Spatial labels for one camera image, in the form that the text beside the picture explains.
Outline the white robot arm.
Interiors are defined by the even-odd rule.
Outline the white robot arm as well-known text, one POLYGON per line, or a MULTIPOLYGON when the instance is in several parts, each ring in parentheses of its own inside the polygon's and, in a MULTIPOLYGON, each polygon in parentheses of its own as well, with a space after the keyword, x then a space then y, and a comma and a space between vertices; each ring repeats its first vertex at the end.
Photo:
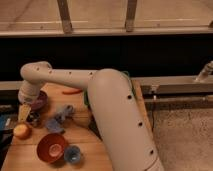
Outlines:
POLYGON ((18 99, 33 103, 47 83, 83 89, 113 171, 165 171, 145 124, 131 79, 115 69, 54 69, 46 61, 25 64, 18 99))

